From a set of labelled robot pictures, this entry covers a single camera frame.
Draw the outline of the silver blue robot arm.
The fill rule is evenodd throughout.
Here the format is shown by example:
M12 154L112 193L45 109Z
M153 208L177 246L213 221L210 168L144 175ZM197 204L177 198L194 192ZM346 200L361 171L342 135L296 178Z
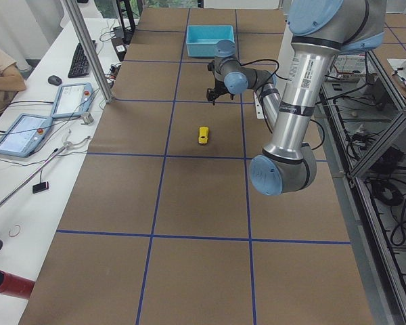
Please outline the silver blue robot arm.
M215 45L215 59L208 64L208 71L213 73L215 79L214 87L206 91L209 102L215 103L218 97L225 94L233 98L251 89L258 98L271 132L286 133L286 124L277 119L281 95L275 86L273 73L246 68L235 56L235 44L230 40L221 40Z
M377 48L384 38L386 1L293 1L288 12L294 56L272 138L250 163L261 194L278 196L308 187L317 173L303 142L325 74L340 54Z

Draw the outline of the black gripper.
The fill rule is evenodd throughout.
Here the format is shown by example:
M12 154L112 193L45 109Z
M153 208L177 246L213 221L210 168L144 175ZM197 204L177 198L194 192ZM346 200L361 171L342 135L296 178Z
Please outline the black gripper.
M224 82L215 79L215 85L213 88L208 88L206 90L206 99L210 100L212 105L215 105L215 100L222 95L228 94L230 99L234 99L234 94L230 93L226 88Z

